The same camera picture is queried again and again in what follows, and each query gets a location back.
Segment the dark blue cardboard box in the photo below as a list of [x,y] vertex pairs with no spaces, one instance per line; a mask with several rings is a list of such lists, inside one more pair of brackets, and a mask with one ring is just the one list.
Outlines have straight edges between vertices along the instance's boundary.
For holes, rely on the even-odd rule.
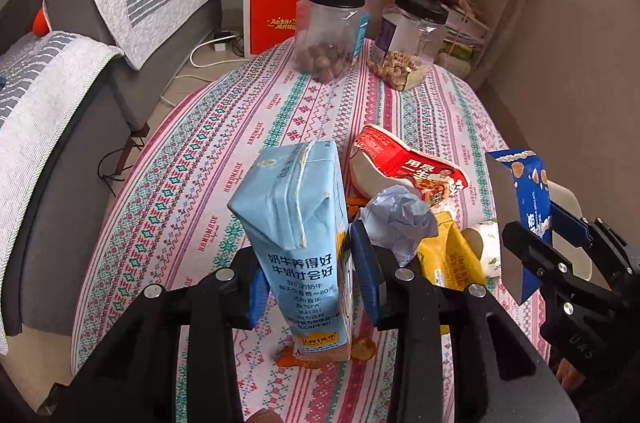
[[[518,221],[544,242],[551,243],[551,201],[544,161],[532,150],[504,149],[485,154],[494,195],[499,235]],[[541,281],[501,243],[501,282],[512,299],[522,305]]]

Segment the yellow snack wrapper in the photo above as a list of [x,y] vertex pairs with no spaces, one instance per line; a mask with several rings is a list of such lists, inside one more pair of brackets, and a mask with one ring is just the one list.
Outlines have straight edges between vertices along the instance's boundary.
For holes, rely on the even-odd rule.
[[418,256],[422,275],[436,285],[463,291],[473,283],[486,284],[480,260],[448,212],[435,215],[437,235],[423,239]]

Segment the orange peel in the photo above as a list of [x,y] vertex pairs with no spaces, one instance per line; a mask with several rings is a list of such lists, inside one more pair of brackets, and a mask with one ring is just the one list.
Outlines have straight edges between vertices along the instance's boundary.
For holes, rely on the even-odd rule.
[[355,361],[366,362],[371,360],[378,352],[378,346],[371,337],[359,336],[352,343],[336,347],[329,351],[321,351],[314,354],[297,354],[294,347],[288,347],[281,351],[276,359],[276,365],[280,368],[320,369],[323,365],[333,362]]

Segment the light blue paper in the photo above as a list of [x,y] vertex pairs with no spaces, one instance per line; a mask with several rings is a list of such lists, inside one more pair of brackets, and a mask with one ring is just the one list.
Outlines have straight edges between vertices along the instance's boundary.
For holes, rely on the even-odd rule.
[[431,207],[400,184],[381,191],[361,207],[362,221],[372,245],[391,250],[400,267],[416,256],[423,239],[438,235]]

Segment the light blue milk carton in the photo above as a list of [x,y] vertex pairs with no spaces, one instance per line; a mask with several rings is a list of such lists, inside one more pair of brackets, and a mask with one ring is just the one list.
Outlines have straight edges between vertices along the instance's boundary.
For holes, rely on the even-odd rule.
[[228,207],[241,221],[296,353],[352,343],[352,256],[335,142],[265,149]]

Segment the white trash bin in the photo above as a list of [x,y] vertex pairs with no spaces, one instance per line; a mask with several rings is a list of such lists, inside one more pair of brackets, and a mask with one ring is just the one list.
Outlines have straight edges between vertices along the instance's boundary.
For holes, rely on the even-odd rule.
[[552,202],[552,245],[570,261],[576,277],[591,280],[592,260],[582,247],[588,229],[582,224],[582,209],[570,189],[549,181]]

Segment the white paper cup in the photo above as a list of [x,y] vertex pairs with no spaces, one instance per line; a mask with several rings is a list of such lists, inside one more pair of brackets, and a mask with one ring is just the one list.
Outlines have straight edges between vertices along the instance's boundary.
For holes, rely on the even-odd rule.
[[466,227],[462,235],[476,257],[480,260],[487,279],[501,277],[501,243],[498,223],[495,219]]

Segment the patterned pink tablecloth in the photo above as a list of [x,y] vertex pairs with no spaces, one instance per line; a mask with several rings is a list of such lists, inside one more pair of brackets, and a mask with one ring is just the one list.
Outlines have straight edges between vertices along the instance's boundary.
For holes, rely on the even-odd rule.
[[[76,311],[70,366],[82,367],[104,334],[151,283],[169,290],[228,266],[247,242],[228,201],[262,150],[331,139],[341,157],[375,124],[418,151],[460,166],[469,187],[445,204],[461,227],[494,217],[485,155],[502,139],[463,80],[434,68],[407,92],[365,66],[332,85],[296,71],[292,42],[274,47],[184,98],[156,128],[106,218]],[[365,362],[281,368],[292,345],[276,303],[250,331],[233,335],[245,414],[269,409],[288,422],[382,422],[390,407],[397,337],[362,311],[358,337],[375,346]]]

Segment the red instant noodle cup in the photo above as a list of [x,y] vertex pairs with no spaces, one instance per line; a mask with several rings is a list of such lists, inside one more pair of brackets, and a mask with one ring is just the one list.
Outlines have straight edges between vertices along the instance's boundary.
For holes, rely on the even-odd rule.
[[468,176],[454,163],[416,151],[373,124],[364,125],[352,143],[349,174],[365,198],[398,184],[432,207],[469,187]]

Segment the grey sofa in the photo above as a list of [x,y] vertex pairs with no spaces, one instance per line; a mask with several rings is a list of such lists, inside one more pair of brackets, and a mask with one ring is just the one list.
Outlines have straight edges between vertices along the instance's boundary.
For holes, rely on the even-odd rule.
[[[54,19],[115,46],[91,0],[53,0]],[[221,24],[221,0],[210,0],[135,70],[124,56],[107,63],[55,146],[29,202],[1,275],[1,334],[24,328],[66,335],[107,201],[104,180],[118,152],[148,123],[160,95],[191,48]]]

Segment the clear jar with peanuts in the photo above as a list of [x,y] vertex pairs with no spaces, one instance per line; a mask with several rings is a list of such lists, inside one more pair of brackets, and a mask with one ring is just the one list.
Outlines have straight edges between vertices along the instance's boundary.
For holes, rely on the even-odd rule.
[[447,35],[447,9],[432,0],[394,0],[384,8],[368,67],[398,91],[421,84]]

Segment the white quilted sofa cover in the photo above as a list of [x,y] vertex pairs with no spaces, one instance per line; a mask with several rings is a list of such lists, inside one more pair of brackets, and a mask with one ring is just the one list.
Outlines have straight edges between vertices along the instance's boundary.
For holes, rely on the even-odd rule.
[[117,47],[67,32],[28,33],[1,56],[1,274],[36,184]]

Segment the clear jar with hazelnuts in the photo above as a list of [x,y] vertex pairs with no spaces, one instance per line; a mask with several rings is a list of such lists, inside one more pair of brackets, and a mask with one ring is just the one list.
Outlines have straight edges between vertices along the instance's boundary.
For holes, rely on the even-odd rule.
[[296,5],[295,68],[322,84],[358,63],[369,13],[367,0],[300,0]]

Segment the red gift box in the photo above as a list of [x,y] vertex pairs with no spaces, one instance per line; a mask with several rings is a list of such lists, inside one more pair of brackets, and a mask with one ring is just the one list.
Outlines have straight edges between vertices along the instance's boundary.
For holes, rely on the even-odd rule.
[[300,0],[250,0],[250,53],[261,54],[295,35]]

